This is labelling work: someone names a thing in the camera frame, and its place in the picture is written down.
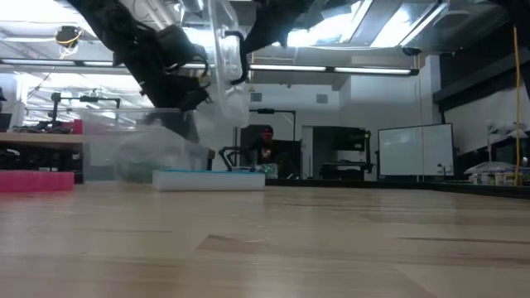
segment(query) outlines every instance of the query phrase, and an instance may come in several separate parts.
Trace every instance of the ceiling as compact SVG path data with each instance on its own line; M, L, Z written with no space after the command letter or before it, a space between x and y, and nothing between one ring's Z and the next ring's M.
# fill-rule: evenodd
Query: ceiling
M198 17L181 15L174 8L176 0L121 1L138 20L156 29L167 25L168 14L173 21L182 18L183 26L196 31L205 26ZM248 31L255 20L254 3L230 3L241 29ZM322 13L310 13L296 22L287 49L269 46L254 53L251 59L253 63L272 65L410 69L415 67L414 59L404 55L395 45L412 36L412 29L418 28L423 22L426 26L406 46L417 47L429 53L440 53L470 46L507 21L504 10L491 2L453 0L442 4L443 6L439 5L436 0L330 0ZM436 9L436 16L426 22ZM0 58L59 59L60 47L55 43L54 35L64 25L78 26L84 31L77 51L65 59L112 59L112 53L95 37L81 15L64 0L17 0L10 2L9 7L4 6L0 11ZM196 43L204 42L205 39L204 35L189 34L189 37ZM123 96L125 104L131 107L149 104L136 94L136 82L123 70L13 68L0 65L0 72L13 71L27 73L33 78L30 82L34 85L39 84L51 72L44 83L49 90L65 86L79 91L98 88L99 92L108 95ZM56 73L72 71L90 74ZM123 75L118 77L121 79L104 76L116 73ZM330 84L340 87L347 78L346 74L274 71L252 74L252 82L255 84ZM49 97L49 92L40 91L32 100L34 99L36 106L46 106L49 102L39 100L47 100Z

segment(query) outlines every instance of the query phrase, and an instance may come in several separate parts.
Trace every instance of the wood grain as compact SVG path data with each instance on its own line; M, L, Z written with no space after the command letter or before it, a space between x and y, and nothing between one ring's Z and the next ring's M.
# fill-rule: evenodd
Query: wood grain
M0 195L2 298L528 297L530 202L423 190Z

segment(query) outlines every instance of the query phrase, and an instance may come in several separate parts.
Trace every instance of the man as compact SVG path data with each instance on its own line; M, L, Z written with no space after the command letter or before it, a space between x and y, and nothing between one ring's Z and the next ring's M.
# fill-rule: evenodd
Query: man
M248 148L253 154L253 165L276 163L278 150L274 140L274 130L271 126L263 129L262 136Z

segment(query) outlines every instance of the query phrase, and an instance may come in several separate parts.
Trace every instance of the pink tray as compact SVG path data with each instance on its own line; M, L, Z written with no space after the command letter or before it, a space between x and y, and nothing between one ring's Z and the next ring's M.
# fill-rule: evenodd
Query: pink tray
M0 171L0 193L67 191L73 189L73 172Z

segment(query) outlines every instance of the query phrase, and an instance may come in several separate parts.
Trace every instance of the transparent container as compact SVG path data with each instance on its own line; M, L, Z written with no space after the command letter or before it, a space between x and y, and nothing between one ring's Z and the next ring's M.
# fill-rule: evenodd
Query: transparent container
M207 91L213 102L215 117L235 127L247 127L249 99L245 83L230 82L243 75L239 39L227 32L241 31L235 10L228 0L204 0L200 11L206 23L197 25L194 13L183 17L182 27L191 42L203 46L209 62L210 86Z
M208 119L178 109L108 109L82 114L85 181L152 183L155 170L207 170L200 135Z

